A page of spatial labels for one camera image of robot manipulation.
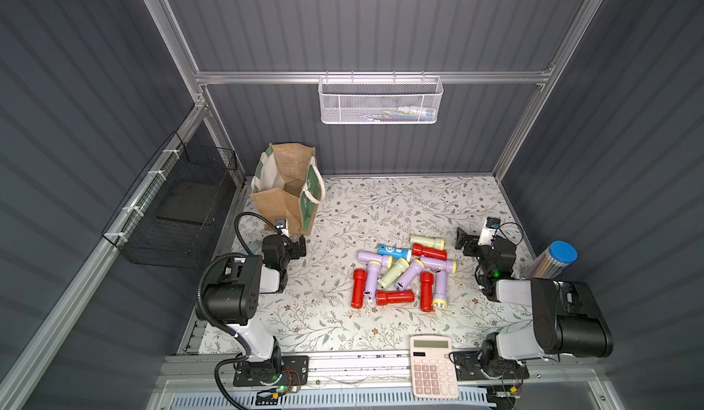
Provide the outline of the pale green flashlight top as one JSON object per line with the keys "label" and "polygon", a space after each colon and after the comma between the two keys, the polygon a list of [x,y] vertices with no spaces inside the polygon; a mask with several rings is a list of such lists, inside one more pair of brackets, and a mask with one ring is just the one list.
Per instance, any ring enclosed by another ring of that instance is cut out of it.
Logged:
{"label": "pale green flashlight top", "polygon": [[440,237],[427,237],[421,235],[412,235],[410,237],[410,243],[413,245],[420,245],[425,248],[430,248],[434,250],[445,250],[446,241]]}

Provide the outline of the red flashlight top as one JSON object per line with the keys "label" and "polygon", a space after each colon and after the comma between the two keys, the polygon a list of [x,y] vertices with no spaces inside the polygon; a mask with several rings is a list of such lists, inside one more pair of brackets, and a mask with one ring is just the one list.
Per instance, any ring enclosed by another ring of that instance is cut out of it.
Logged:
{"label": "red flashlight top", "polygon": [[412,245],[412,255],[418,258],[425,257],[441,261],[446,261],[448,258],[447,252],[445,250],[429,248],[417,243]]}

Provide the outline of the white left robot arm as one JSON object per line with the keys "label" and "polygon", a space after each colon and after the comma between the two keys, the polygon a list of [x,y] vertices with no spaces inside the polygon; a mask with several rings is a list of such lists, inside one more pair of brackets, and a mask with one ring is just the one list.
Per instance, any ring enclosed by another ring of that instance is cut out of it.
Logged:
{"label": "white left robot arm", "polygon": [[269,235],[261,253],[222,254],[206,267],[196,292],[196,316],[231,336],[242,347],[239,362],[256,367],[282,367],[275,336],[255,319],[262,294],[280,294],[288,283],[291,261],[306,256],[305,239],[289,241],[285,235]]}

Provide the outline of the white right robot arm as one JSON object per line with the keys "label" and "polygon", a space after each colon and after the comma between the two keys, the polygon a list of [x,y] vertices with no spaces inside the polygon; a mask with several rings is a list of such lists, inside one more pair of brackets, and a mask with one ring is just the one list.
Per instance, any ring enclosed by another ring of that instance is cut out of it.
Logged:
{"label": "white right robot arm", "polygon": [[612,333],[590,287],[557,280],[577,261],[577,249],[554,241],[521,274],[514,268],[518,244],[504,235],[497,219],[489,222],[478,235],[458,228],[455,249],[477,261],[475,280],[489,301],[525,307],[531,320],[521,329],[489,334],[478,355],[482,369],[501,371],[551,355],[611,356]]}

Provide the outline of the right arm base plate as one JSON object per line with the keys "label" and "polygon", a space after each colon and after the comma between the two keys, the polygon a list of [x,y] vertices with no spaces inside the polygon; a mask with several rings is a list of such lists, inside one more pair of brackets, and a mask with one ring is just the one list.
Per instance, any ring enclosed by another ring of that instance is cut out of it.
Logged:
{"label": "right arm base plate", "polygon": [[494,355],[483,355],[482,351],[453,351],[449,355],[456,376],[460,381],[517,380],[522,382],[530,377],[524,364],[516,360],[504,360]]}

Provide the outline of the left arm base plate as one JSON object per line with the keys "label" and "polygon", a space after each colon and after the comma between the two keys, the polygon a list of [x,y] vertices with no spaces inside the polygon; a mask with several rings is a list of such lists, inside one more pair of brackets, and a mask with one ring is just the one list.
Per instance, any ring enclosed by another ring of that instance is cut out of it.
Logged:
{"label": "left arm base plate", "polygon": [[267,362],[242,362],[235,366],[236,387],[303,386],[307,384],[310,358],[282,356]]}

